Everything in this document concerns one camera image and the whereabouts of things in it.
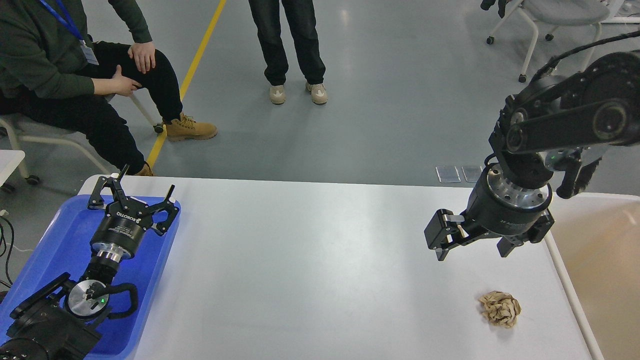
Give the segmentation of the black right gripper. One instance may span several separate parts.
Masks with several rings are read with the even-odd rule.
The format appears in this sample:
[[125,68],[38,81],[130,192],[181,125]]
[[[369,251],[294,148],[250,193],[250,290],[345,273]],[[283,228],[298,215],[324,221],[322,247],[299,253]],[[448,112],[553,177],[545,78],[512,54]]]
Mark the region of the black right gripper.
[[500,164],[490,164],[480,174],[466,210],[435,212],[423,231],[427,247],[444,261],[458,246],[501,237],[496,248],[501,258],[507,258],[525,242],[542,241],[554,224],[548,210],[552,198],[549,184],[537,189],[518,186],[506,178]]

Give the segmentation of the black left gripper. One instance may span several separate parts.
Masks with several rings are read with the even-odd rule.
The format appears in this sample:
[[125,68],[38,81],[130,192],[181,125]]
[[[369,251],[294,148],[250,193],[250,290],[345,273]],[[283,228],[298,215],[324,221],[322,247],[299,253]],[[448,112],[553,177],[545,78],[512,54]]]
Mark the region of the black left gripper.
[[[90,240],[90,247],[94,256],[102,256],[114,261],[129,260],[135,254],[142,242],[146,231],[151,228],[162,237],[172,226],[180,209],[176,207],[172,194],[175,185],[172,184],[162,202],[147,206],[146,203],[121,205],[122,198],[126,198],[121,180],[130,166],[124,166],[119,173],[109,176],[99,175],[93,191],[87,201],[89,210],[105,210],[96,232]],[[105,203],[102,190],[108,188],[113,201]],[[153,215],[165,212],[167,218],[160,222],[153,221]]]

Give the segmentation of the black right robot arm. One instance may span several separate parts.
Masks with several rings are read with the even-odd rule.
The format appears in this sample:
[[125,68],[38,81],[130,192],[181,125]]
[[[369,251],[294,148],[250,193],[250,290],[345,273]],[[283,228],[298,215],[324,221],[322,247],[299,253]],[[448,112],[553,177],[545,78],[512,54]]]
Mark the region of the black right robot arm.
[[585,191],[609,146],[639,144],[639,51],[607,54],[572,76],[552,75],[571,55],[637,38],[638,30],[573,48],[551,59],[530,83],[505,99],[488,139],[493,150],[460,214],[435,212],[423,231],[439,261],[451,249],[499,239],[505,258],[553,227],[550,180],[564,173],[556,194]]

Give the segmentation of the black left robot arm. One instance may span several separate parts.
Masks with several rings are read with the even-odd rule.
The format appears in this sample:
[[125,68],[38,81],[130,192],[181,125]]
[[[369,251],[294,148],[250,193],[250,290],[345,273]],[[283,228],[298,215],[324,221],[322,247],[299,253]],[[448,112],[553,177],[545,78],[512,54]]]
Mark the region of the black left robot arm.
[[59,208],[1,304],[3,360],[123,360],[138,344],[179,224],[172,196],[123,173]]

